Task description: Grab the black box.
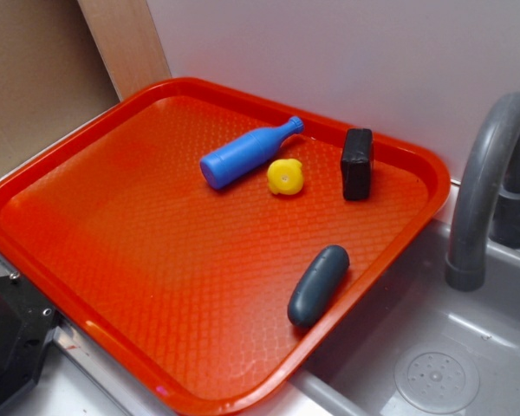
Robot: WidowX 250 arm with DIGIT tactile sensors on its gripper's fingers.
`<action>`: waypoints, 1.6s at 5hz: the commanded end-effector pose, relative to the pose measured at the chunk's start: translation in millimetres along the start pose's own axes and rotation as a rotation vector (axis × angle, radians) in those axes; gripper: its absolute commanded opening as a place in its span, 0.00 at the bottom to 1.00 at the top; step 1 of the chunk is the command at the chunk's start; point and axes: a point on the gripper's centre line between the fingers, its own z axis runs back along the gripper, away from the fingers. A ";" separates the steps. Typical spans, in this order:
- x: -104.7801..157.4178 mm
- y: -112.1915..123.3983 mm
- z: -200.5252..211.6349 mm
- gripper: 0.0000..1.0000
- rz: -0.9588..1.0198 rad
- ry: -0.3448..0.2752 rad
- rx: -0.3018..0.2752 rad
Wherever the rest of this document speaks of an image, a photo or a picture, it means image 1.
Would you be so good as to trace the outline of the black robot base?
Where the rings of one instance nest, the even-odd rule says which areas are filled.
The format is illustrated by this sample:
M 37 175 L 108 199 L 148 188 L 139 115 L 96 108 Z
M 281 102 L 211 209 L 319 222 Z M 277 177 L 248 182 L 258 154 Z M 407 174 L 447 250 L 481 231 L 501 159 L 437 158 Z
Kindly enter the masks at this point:
M 38 384 L 58 320 L 26 277 L 0 276 L 0 412 Z

